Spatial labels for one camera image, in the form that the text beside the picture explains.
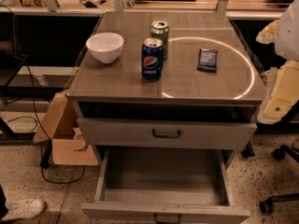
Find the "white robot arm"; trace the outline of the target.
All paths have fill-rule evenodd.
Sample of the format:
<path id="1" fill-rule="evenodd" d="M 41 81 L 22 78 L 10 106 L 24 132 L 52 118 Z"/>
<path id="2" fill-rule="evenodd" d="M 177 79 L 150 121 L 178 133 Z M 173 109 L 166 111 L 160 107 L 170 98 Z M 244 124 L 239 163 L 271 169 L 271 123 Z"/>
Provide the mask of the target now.
<path id="1" fill-rule="evenodd" d="M 267 72 L 266 95 L 257 116 L 262 124 L 275 124 L 299 101 L 299 0 L 266 25 L 256 40 L 273 43 L 276 55 L 286 60 L 280 68 Z"/>

